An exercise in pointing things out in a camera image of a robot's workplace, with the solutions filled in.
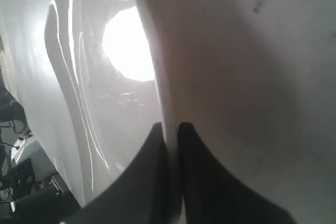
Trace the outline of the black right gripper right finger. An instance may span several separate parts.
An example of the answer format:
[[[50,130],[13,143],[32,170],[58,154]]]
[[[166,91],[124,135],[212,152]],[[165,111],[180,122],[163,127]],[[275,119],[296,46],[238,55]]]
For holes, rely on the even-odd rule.
[[[177,140],[187,223],[295,223],[287,210],[233,176],[192,123],[179,125]]]

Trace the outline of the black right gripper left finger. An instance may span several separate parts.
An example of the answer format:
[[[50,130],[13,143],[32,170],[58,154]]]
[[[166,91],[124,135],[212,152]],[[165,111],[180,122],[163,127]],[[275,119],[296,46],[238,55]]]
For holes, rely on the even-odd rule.
[[[92,202],[74,208],[69,197],[48,192],[17,202],[19,223],[167,223],[167,154],[161,123],[120,177]]]

